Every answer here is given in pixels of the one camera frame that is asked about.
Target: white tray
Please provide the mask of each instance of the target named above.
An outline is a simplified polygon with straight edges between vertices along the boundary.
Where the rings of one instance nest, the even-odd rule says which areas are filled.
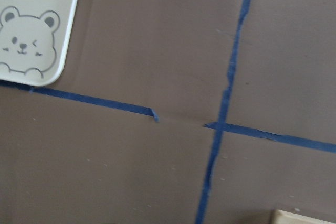
[[[62,73],[77,0],[0,0],[0,79],[44,86]]]

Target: bear face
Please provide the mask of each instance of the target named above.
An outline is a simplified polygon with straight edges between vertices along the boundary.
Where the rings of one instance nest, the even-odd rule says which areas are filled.
[[[40,17],[20,15],[10,6],[0,14],[0,64],[9,71],[26,74],[37,70],[43,78],[55,63],[54,32],[60,19],[56,12],[47,11]]]

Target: bear mouth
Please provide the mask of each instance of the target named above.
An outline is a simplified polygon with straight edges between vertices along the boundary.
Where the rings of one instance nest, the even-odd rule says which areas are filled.
[[[27,54],[27,52],[24,52],[23,50],[21,50],[21,51],[17,51],[17,53],[18,53],[18,54],[21,54],[21,55],[25,55],[25,54]]]

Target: bear nose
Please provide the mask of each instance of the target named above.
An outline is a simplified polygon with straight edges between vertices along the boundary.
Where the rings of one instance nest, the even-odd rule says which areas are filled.
[[[21,47],[21,49],[23,50],[23,49],[25,49],[25,48],[27,47],[27,44],[21,43],[21,44],[20,44],[20,47]]]

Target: blue tape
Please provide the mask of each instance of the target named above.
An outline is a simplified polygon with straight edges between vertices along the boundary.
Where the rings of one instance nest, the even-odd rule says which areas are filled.
[[[217,129],[217,123],[209,123],[206,124],[205,127],[210,129]],[[310,140],[306,138],[289,136],[289,135],[278,135],[270,132],[260,131],[257,129],[234,125],[234,124],[225,124],[222,128],[222,131],[236,133],[240,135],[252,136],[257,138],[265,138],[269,140],[273,140],[279,143],[291,144],[306,148],[311,148],[315,150],[320,150],[324,152],[332,152],[336,153],[336,144],[325,143],[315,140]]]
[[[97,98],[97,97],[90,97],[87,95],[70,93],[66,91],[60,91],[60,90],[49,89],[49,88],[34,88],[28,85],[13,83],[9,81],[0,80],[0,86],[16,88],[16,89],[28,91],[29,93],[45,94],[45,95],[49,95],[52,97],[59,97],[63,99],[94,104],[97,106],[103,106],[103,107],[108,107],[108,108],[117,109],[117,110],[124,110],[124,111],[129,111],[129,112],[133,112],[137,114],[149,115],[149,116],[154,117],[156,122],[159,121],[159,116],[156,114],[156,112],[153,109],[143,107],[143,106],[123,103],[123,102],[117,102],[117,101],[111,101],[111,100],[106,100],[106,99]]]
[[[238,49],[239,49],[239,40],[240,40],[240,32],[243,27],[244,20],[248,14],[251,0],[243,0],[241,5],[238,25],[236,30],[236,36],[232,48],[230,63],[227,71],[227,79],[229,85],[227,89],[223,92],[222,103],[220,105],[221,109],[218,115],[218,123],[216,124],[216,132],[213,139],[213,144],[211,147],[211,153],[208,161],[208,165],[206,168],[206,174],[203,182],[203,189],[201,194],[201,199],[199,201],[198,210],[196,214],[195,224],[202,224],[204,221],[206,207],[208,203],[209,193],[211,190],[211,177],[215,166],[215,161],[217,159],[220,144],[222,142],[223,131],[222,128],[225,125],[227,111],[230,104],[231,92],[234,83],[235,73],[236,73],[236,65],[237,65],[237,57],[238,57]]]

